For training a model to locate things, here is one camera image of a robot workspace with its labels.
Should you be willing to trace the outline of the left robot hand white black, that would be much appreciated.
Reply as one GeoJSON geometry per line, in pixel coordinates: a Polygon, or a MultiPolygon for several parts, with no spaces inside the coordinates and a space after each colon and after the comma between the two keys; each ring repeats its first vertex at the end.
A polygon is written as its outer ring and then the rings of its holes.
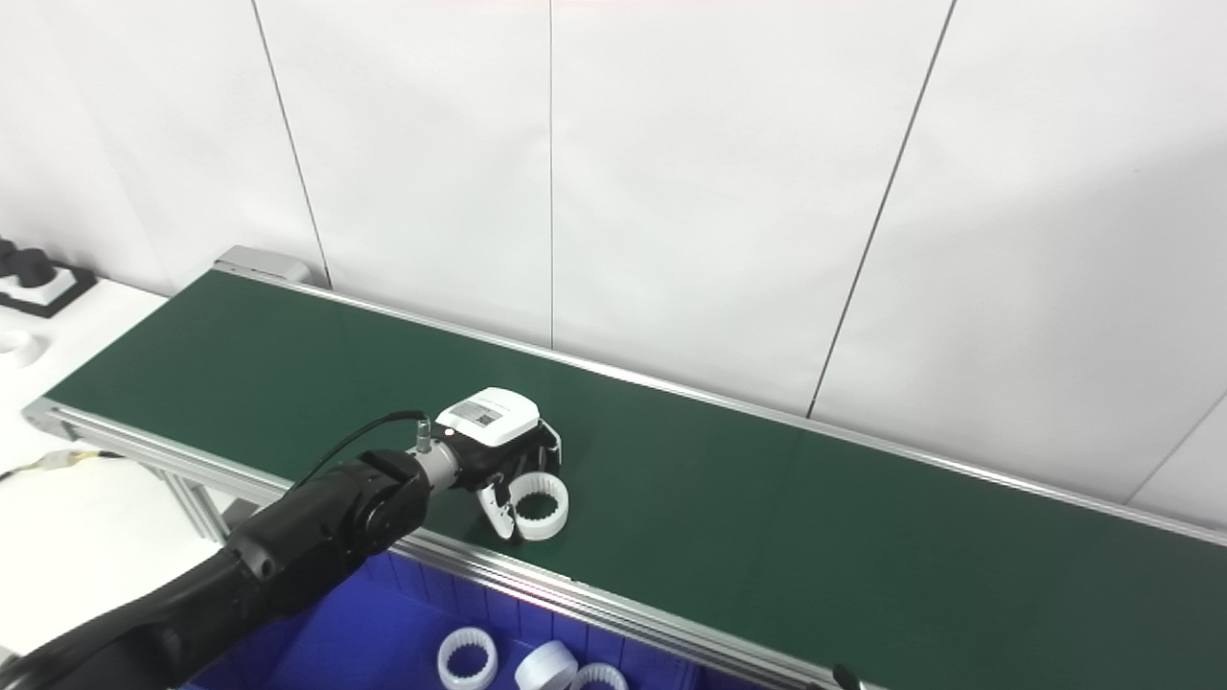
{"type": "Polygon", "coordinates": [[[479,390],[439,413],[416,449],[432,489],[472,494],[504,541],[548,541],[564,529],[564,446],[529,398],[479,390]]]}

